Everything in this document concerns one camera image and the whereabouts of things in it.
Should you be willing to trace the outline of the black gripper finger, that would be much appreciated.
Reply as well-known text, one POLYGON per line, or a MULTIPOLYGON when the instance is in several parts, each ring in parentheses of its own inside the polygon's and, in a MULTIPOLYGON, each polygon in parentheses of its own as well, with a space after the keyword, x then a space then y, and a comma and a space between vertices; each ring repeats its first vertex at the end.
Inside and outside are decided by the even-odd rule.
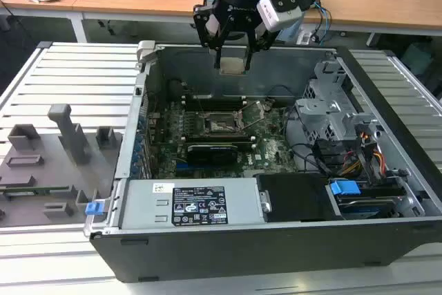
POLYGON ((245 26, 244 33, 248 41, 244 56, 244 69, 249 70, 253 54, 261 50, 269 50, 276 40, 277 32, 270 32, 264 24, 258 24, 256 27, 245 26))
POLYGON ((220 69, 222 47, 228 35, 228 14, 225 6, 195 5, 193 20, 201 46, 215 51, 214 68, 220 69))

